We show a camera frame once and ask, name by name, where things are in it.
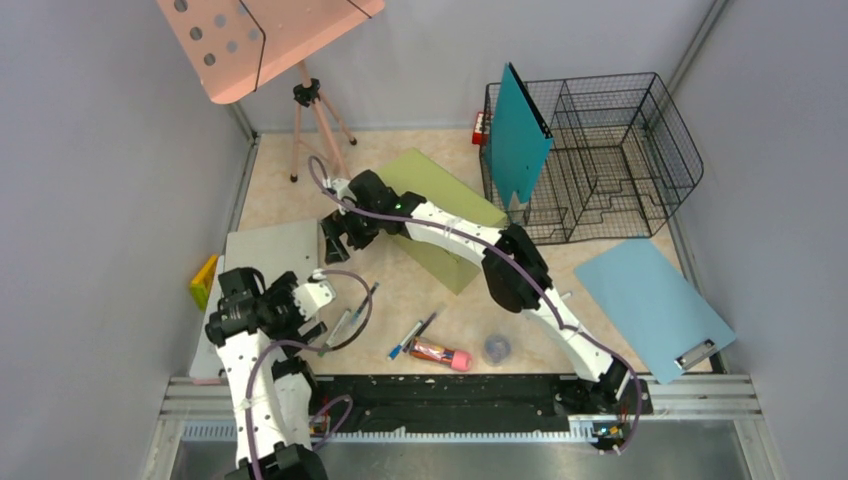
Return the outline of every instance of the gray wall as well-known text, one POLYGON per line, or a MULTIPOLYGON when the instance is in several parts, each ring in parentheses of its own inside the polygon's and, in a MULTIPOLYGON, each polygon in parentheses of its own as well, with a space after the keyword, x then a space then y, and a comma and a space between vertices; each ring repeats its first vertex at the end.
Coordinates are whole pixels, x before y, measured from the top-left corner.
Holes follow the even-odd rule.
MULTIPOLYGON (((711 3, 386 0, 307 64, 355 128, 470 127, 507 61, 525 80, 641 71, 669 79, 711 3)), ((298 82, 289 70, 243 101, 254 128, 293 128, 298 82)))
POLYGON ((136 478, 245 143, 153 0, 5 2, 0 90, 0 478, 136 478))
POLYGON ((682 218, 792 478, 845 478, 848 4, 735 2, 676 93, 706 173, 682 218))

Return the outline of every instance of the white cable tie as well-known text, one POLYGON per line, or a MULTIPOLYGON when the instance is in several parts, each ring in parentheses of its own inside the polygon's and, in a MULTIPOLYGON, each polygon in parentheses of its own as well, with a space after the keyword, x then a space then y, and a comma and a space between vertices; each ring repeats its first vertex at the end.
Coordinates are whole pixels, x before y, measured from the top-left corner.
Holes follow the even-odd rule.
POLYGON ((241 400, 241 402, 238 403, 238 405, 233 407, 233 412, 234 413, 244 413, 244 411, 247 410, 248 408, 253 408, 258 403, 264 402, 266 400, 268 400, 267 395, 254 396, 254 397, 251 397, 250 399, 243 398, 241 400))
POLYGON ((586 328, 584 328, 584 327, 583 327, 583 324, 582 324, 582 323, 578 323, 578 324, 577 324, 577 330, 572 330, 572 331, 571 331, 571 336, 570 336, 570 337, 568 337, 565 341, 566 341, 566 342, 570 342, 572 338, 574 338, 574 337, 576 337, 576 336, 578 336, 578 335, 582 337, 582 336, 583 336, 583 334, 584 334, 584 333, 586 333, 586 332, 587 332, 587 330, 586 330, 586 328))
POLYGON ((453 248, 451 248, 450 236, 453 234, 453 227, 455 227, 461 221, 462 221, 461 218, 453 217, 450 220, 448 220, 447 222, 445 222, 445 226, 444 226, 444 229, 443 229, 444 232, 445 232, 445 240, 446 240, 445 244, 448 246, 448 251, 451 252, 451 253, 454 253, 454 254, 456 252, 454 252, 453 248))

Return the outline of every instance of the red object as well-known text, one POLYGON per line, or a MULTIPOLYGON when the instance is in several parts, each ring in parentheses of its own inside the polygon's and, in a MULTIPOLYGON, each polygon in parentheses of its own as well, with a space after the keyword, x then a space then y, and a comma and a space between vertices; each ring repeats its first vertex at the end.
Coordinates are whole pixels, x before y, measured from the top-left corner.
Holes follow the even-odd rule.
POLYGON ((483 133, 483 112, 477 112, 477 121, 474 124, 474 133, 471 134, 471 143, 474 145, 482 145, 489 139, 489 135, 483 133))
POLYGON ((471 369, 471 354, 465 350, 454 350, 436 345, 428 340, 415 337, 409 354, 428 362, 441 363, 458 372, 467 372, 471 369))

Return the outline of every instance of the light blue clipboard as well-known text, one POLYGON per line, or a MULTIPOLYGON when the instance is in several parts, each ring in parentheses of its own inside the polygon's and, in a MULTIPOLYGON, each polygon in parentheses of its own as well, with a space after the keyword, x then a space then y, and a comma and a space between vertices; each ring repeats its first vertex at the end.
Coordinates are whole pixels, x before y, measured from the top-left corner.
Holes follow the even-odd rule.
POLYGON ((685 373, 676 360, 693 347, 736 339, 650 240, 627 240, 575 273, 659 383, 685 373))

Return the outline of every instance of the yellow object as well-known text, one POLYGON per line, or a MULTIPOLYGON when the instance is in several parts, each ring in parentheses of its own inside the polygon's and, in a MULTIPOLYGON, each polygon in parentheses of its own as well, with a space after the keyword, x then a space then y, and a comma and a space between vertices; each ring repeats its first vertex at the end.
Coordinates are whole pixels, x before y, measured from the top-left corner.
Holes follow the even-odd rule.
MULTIPOLYGON (((398 195, 415 192, 446 212, 478 225, 501 227, 506 224, 504 212, 416 149, 407 150, 376 172, 398 195)), ((457 295, 480 273, 480 269, 468 260, 435 245, 414 242, 401 235, 394 235, 392 239, 457 295)))
POLYGON ((191 279, 191 283, 188 286, 191 296, 194 298, 194 303, 201 310, 206 310, 206 304, 209 303, 209 292, 212 290, 212 282, 215 281, 215 265, 217 264, 218 255, 209 257, 209 260, 197 272, 197 275, 191 279))

